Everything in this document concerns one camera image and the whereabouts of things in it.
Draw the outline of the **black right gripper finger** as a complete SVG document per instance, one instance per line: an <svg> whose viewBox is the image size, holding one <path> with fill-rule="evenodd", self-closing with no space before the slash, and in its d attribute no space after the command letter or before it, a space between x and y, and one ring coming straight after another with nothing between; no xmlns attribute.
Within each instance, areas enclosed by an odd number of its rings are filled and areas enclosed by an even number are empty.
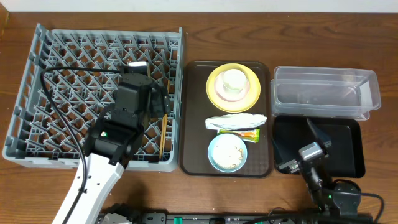
<svg viewBox="0 0 398 224"><path fill-rule="evenodd" d="M272 145L274 148L274 160L277 167L290 161L290 152L275 139L272 139Z"/></svg>
<svg viewBox="0 0 398 224"><path fill-rule="evenodd" d="M331 148L332 143L331 143L331 138L329 135L324 133L321 129L319 129L312 121L310 118L307 118L307 124L312 132L312 134L315 137L316 142L318 145L324 150L327 151L329 148Z"/></svg>

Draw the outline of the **light blue bowl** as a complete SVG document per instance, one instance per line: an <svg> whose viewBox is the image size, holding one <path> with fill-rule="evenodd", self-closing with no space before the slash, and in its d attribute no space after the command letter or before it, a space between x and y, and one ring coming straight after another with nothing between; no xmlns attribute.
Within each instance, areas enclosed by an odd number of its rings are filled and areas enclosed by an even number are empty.
<svg viewBox="0 0 398 224"><path fill-rule="evenodd" d="M242 139L233 134L220 134L208 146L208 160L218 171L233 173L240 170L248 158Z"/></svg>

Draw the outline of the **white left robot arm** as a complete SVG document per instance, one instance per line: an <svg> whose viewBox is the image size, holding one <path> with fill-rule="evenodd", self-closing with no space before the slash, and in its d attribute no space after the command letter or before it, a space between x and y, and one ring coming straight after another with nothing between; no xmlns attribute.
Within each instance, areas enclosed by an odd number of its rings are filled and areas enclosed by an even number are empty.
<svg viewBox="0 0 398 224"><path fill-rule="evenodd" d="M94 223L106 197L141 146L145 115L170 112L166 86L122 84L99 114L83 145L76 176L54 223Z"/></svg>

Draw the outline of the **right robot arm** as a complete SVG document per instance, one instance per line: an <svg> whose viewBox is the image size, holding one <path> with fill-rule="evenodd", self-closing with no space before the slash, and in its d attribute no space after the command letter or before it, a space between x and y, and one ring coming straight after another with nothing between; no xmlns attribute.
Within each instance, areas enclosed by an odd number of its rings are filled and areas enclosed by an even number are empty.
<svg viewBox="0 0 398 224"><path fill-rule="evenodd" d="M323 215L356 217L365 174L361 129L353 119L278 116L272 143L276 168L300 174Z"/></svg>

